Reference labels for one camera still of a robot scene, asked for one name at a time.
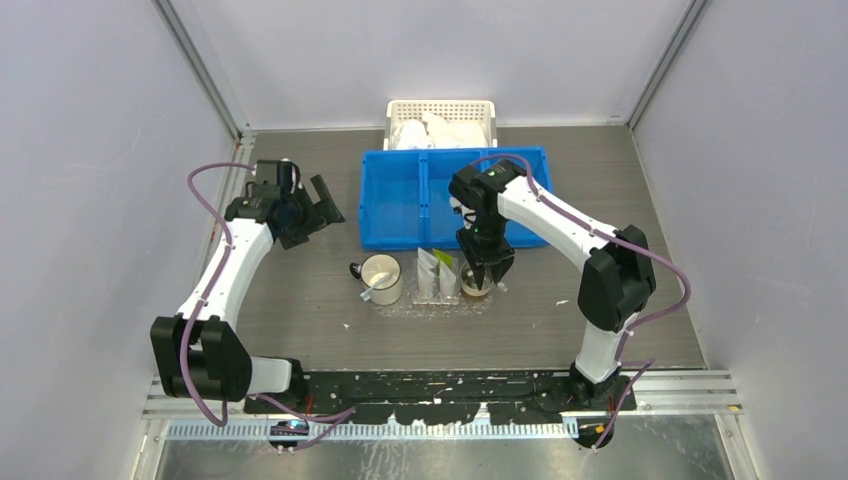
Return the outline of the small metal cup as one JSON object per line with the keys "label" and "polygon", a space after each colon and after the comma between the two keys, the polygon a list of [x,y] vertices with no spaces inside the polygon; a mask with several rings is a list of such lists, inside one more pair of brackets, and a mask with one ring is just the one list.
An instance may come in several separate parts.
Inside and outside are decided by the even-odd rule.
{"label": "small metal cup", "polygon": [[469,262],[464,262],[460,268],[460,291],[470,300],[482,300],[494,289],[495,282],[488,267],[483,268],[483,280],[477,283],[474,268]]}

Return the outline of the red cap toothpaste tube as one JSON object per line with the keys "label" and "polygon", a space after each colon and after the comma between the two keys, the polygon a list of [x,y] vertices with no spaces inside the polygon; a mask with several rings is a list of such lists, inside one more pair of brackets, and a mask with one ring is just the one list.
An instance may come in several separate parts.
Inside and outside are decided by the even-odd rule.
{"label": "red cap toothpaste tube", "polygon": [[457,275],[453,268],[445,263],[439,264],[439,292],[445,299],[456,297]]}

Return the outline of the orange cap toothpaste tube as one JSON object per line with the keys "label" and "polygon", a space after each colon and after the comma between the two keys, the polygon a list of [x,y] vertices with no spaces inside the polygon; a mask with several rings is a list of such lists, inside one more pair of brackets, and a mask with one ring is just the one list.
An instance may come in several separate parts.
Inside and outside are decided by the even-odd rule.
{"label": "orange cap toothpaste tube", "polygon": [[417,249],[417,289],[421,298],[432,298],[435,295],[438,259],[430,252]]}

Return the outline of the white enamel mug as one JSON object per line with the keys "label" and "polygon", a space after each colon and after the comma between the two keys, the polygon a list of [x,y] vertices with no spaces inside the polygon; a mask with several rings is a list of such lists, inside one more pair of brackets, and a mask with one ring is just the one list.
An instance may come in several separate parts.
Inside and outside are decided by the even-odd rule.
{"label": "white enamel mug", "polygon": [[349,273],[360,281],[363,301],[388,306],[400,299],[403,291],[402,267],[394,256],[378,253],[360,263],[350,263]]}

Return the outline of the white toothbrush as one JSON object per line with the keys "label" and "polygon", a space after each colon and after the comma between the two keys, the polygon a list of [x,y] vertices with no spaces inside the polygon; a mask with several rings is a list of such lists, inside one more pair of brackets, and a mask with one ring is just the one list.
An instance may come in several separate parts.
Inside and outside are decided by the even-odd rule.
{"label": "white toothbrush", "polygon": [[396,302],[401,293],[401,275],[398,272],[380,271],[370,279],[360,298],[366,302],[386,306]]}

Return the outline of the clear oval textured tray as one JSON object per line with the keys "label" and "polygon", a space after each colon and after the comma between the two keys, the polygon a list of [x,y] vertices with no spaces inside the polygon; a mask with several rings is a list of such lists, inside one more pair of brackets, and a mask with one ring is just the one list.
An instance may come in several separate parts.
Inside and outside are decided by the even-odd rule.
{"label": "clear oval textured tray", "polygon": [[461,318],[478,316],[487,313],[494,305],[494,297],[489,295],[481,298],[466,298],[459,295],[457,304],[418,303],[417,277],[403,273],[401,275],[402,289],[398,299],[389,305],[378,305],[370,298],[367,305],[375,315],[401,319],[428,318]]}

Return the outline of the yellow green toothpaste tube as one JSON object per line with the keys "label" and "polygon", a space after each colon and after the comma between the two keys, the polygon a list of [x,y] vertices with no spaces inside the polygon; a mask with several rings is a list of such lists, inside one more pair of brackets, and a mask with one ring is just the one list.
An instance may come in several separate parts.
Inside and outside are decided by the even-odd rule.
{"label": "yellow green toothpaste tube", "polygon": [[443,263],[447,268],[453,268],[454,258],[449,253],[439,249],[433,249],[432,254],[438,259],[439,262]]}

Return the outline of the clear square textured holder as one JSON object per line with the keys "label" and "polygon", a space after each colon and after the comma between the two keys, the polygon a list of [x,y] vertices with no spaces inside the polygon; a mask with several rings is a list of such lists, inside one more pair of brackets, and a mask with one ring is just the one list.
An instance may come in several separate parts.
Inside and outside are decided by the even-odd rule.
{"label": "clear square textured holder", "polygon": [[455,298],[445,299],[440,295],[440,292],[439,292],[439,277],[438,277],[439,264],[440,263],[438,264],[438,270],[437,270],[437,274],[436,274],[435,295],[432,298],[421,298],[418,294],[418,289],[417,289],[417,269],[416,269],[417,265],[416,265],[416,263],[417,263],[417,261],[415,262],[415,269],[414,269],[414,274],[413,274],[413,280],[415,281],[414,287],[413,287],[413,303],[414,304],[416,304],[416,305],[457,305],[459,303],[459,300],[460,300],[460,274],[459,274],[458,267],[456,265],[453,265],[453,270],[457,275],[457,288],[456,288],[456,297]]}

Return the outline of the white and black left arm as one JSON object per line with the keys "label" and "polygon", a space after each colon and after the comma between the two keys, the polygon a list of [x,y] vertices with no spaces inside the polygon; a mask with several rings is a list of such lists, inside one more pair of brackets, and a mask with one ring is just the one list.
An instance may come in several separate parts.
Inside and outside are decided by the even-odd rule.
{"label": "white and black left arm", "polygon": [[298,412],[307,398],[299,361],[248,353],[236,329],[239,312],[259,265],[274,245],[288,250],[345,218],[324,179],[303,184],[288,159],[260,160],[252,179],[223,211],[211,212],[222,236],[188,299],[150,330],[164,393],[173,398],[239,402],[268,393],[280,412]]}

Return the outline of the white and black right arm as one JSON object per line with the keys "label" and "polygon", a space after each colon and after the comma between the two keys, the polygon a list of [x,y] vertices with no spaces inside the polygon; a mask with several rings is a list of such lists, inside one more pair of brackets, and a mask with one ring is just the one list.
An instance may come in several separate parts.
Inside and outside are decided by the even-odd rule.
{"label": "white and black right arm", "polygon": [[644,233],[598,222],[539,186],[528,170],[500,160],[480,171],[457,171],[448,187],[455,212],[464,217],[456,233],[476,287],[499,282],[514,263],[506,227],[517,223],[563,254],[580,272],[577,305],[587,325],[569,372],[574,403],[596,410],[611,395],[619,371],[618,347],[656,290]]}

